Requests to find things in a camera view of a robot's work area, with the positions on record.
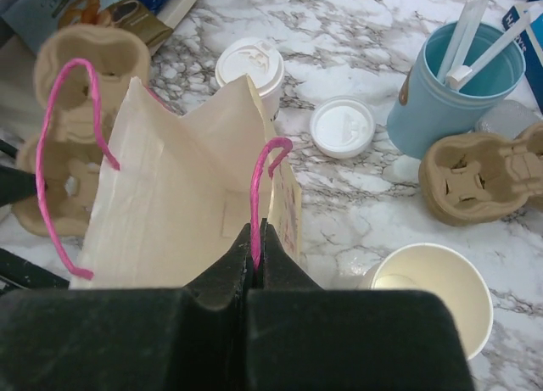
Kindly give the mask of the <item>brown cardboard cup carrier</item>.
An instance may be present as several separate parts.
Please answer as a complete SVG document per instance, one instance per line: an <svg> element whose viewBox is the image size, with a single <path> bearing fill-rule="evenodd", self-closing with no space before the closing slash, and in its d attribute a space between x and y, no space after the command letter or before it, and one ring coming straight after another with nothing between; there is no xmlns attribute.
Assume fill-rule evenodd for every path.
<svg viewBox="0 0 543 391"><path fill-rule="evenodd" d="M101 127L108 139L131 78L148 82L148 47L131 32L112 27L77 24L57 31L40 47L34 66L42 107L60 70L74 58L88 60L97 72ZM102 159L93 129L90 80L86 68L78 66L60 88L43 152L48 212L61 237L85 235Z"/></svg>

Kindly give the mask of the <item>brown pink paper bag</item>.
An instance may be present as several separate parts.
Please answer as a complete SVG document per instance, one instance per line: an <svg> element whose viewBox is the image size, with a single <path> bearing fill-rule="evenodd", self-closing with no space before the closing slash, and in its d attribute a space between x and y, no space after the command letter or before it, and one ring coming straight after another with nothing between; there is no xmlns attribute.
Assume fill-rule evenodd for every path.
<svg viewBox="0 0 543 391"><path fill-rule="evenodd" d="M301 189L247 75L192 112L176 115L132 78L111 136L101 126L103 88L86 59L59 72L48 105L76 67L87 70L91 133L103 155L82 251L58 254L73 289L166 288L191 282L222 257L244 227L249 257L262 265L260 222L284 251L300 252Z"/></svg>

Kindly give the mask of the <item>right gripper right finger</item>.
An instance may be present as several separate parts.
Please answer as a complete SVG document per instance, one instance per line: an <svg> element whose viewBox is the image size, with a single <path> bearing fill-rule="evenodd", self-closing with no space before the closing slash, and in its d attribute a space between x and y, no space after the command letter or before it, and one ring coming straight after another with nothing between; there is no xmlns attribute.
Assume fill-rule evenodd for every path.
<svg viewBox="0 0 543 391"><path fill-rule="evenodd" d="M248 390L471 390L451 313L419 290L325 290L250 224L245 300Z"/></svg>

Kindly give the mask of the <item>white paper coffee cup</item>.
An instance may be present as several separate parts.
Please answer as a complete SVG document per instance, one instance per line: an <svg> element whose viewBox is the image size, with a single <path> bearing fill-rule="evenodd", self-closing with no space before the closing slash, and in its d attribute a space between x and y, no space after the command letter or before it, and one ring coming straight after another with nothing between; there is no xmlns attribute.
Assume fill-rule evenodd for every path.
<svg viewBox="0 0 543 391"><path fill-rule="evenodd" d="M283 90L281 87L276 87L269 92L259 93L260 100L266 113L266 117L271 121L274 121L278 116L282 95Z"/></svg>

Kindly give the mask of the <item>white plastic cup lid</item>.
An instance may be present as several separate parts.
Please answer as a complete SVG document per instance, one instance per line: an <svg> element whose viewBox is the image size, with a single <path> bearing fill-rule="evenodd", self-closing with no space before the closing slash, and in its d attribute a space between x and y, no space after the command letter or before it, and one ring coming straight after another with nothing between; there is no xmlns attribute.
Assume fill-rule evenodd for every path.
<svg viewBox="0 0 543 391"><path fill-rule="evenodd" d="M218 58L216 80L223 87L242 75L248 75L259 94L266 96L283 84L283 57L268 41L257 37L239 39Z"/></svg>

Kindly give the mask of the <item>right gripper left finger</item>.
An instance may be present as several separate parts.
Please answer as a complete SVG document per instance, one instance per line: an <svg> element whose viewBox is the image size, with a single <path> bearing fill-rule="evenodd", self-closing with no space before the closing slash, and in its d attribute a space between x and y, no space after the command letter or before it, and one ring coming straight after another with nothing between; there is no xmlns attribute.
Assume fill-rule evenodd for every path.
<svg viewBox="0 0 543 391"><path fill-rule="evenodd" d="M180 288L3 295L2 389L242 389L249 235Z"/></svg>

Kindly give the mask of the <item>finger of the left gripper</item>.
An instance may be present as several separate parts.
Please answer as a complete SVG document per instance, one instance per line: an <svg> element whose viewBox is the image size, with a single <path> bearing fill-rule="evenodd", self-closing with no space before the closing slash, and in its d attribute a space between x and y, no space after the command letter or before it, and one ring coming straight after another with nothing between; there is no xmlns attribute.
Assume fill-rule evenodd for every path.
<svg viewBox="0 0 543 391"><path fill-rule="evenodd" d="M35 174L1 165L0 182L2 207L37 195Z"/></svg>

